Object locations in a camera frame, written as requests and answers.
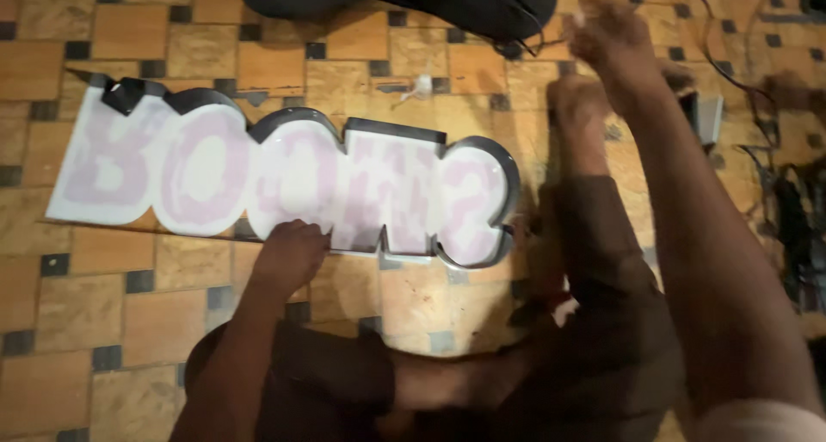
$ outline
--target blurred hand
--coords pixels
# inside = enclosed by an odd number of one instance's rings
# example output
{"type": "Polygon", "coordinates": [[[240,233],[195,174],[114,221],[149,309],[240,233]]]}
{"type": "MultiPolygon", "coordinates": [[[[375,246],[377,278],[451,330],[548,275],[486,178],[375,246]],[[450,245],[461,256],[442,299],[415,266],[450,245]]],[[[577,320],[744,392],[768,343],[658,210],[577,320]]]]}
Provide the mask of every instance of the blurred hand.
{"type": "Polygon", "coordinates": [[[330,250],[330,236],[300,219],[275,226],[255,260],[250,282],[272,286],[289,298],[315,278],[330,250]]]}
{"type": "Polygon", "coordinates": [[[654,55],[648,25],[634,7],[613,0],[580,0],[581,14],[563,20],[571,53],[600,75],[619,114],[629,88],[662,87],[660,62],[654,55]]]}

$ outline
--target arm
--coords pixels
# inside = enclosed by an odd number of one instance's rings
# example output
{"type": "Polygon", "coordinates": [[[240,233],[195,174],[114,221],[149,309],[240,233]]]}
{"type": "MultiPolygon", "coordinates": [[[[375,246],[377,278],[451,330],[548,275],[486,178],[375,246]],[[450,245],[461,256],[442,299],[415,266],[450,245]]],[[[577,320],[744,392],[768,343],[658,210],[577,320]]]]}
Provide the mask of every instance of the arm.
{"type": "Polygon", "coordinates": [[[568,21],[572,51],[599,73],[635,136],[697,413],[754,397],[822,416],[790,300],[656,68],[647,25],[614,4],[594,12],[568,21]]]}
{"type": "Polygon", "coordinates": [[[273,229],[171,441],[254,440],[277,322],[287,299],[318,272],[329,246],[319,226],[298,219],[273,229]]]}

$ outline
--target tiled floor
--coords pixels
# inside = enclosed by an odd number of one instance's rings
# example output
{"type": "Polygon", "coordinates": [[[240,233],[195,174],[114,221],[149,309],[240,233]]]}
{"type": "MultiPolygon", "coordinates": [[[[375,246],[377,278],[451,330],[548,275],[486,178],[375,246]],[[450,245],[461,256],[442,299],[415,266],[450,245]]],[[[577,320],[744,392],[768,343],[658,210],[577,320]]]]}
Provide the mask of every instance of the tiled floor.
{"type": "MultiPolygon", "coordinates": [[[[759,195],[757,177],[733,145],[760,137],[741,93],[702,61],[703,7],[697,0],[632,1],[644,2],[639,12],[657,52],[694,68],[703,96],[725,97],[712,162],[738,208],[748,210],[759,195]]],[[[722,19],[711,52],[737,78],[791,68],[826,85],[826,26],[756,24],[749,73],[743,31],[758,0],[709,1],[722,19]]],[[[558,13],[576,3],[559,0],[558,13]]],[[[771,0],[767,12],[796,14],[796,0],[771,0]]],[[[546,38],[559,31],[557,15],[546,38]]],[[[373,0],[325,25],[262,19],[240,0],[0,0],[0,39],[0,439],[29,441],[164,440],[182,405],[180,363],[230,317],[259,250],[239,241],[250,233],[245,220],[226,234],[235,241],[167,235],[151,214],[130,226],[157,235],[44,222],[84,89],[67,68],[154,78],[171,90],[266,92],[258,107],[237,100],[252,121],[305,105],[338,125],[359,116],[443,130],[450,141],[491,137],[519,162],[523,213],[535,204],[544,163],[554,161],[542,89],[560,71],[587,72],[564,45],[536,60],[506,62],[438,18],[373,0]],[[398,91],[427,69],[436,95],[399,105],[398,91]]],[[[823,131],[812,115],[780,121],[780,161],[822,153],[823,131]]],[[[634,142],[619,120],[610,121],[608,136],[629,215],[642,246],[651,247],[634,142]]],[[[388,343],[415,352],[495,348],[514,337],[504,323],[528,276],[522,236],[518,244],[500,266],[470,273],[438,261],[330,257],[287,315],[335,334],[383,331],[388,343]]]]}

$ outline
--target man's right hand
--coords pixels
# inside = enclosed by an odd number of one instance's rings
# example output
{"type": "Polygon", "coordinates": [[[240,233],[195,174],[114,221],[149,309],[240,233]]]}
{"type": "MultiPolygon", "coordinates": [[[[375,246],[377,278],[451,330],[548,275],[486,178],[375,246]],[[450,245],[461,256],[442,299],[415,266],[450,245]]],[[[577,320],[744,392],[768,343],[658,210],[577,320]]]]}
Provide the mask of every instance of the man's right hand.
{"type": "Polygon", "coordinates": [[[581,14],[563,20],[571,53],[600,75],[614,110],[624,115],[629,93],[667,89],[648,25],[634,7],[613,0],[580,0],[581,14]]]}

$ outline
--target hand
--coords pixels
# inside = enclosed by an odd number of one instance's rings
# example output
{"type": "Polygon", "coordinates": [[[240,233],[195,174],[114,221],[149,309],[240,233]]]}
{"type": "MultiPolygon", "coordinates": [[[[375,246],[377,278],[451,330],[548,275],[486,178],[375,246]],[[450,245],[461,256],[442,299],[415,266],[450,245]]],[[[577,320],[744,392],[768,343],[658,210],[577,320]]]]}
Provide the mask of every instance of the hand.
{"type": "Polygon", "coordinates": [[[272,286],[289,298],[315,278],[330,250],[330,236],[300,219],[275,226],[255,260],[250,283],[272,286]]]}
{"type": "Polygon", "coordinates": [[[612,0],[580,0],[583,14],[563,20],[571,53],[600,75],[614,110],[625,111],[629,89],[667,84],[654,55],[648,25],[634,7],[612,0]]]}

